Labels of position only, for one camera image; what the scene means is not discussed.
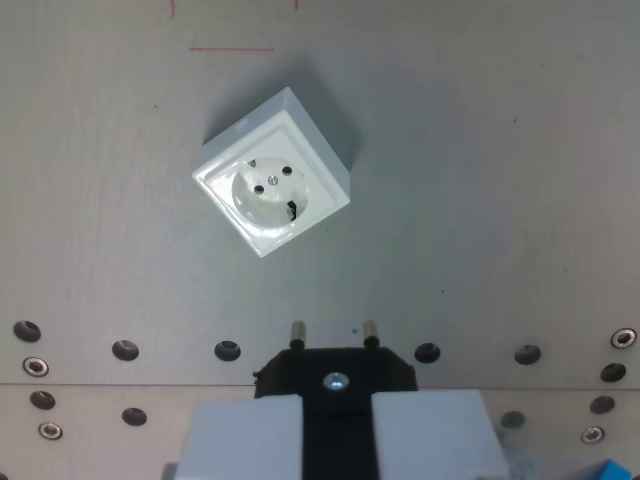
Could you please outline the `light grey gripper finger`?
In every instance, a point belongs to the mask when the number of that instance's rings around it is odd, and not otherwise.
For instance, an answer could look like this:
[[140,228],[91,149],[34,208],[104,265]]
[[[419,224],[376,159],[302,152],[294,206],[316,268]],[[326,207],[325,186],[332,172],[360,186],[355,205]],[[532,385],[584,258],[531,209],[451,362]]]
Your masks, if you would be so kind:
[[506,459],[477,390],[372,395],[381,479],[504,479]]
[[303,477],[303,400],[207,401],[193,414],[177,479]]

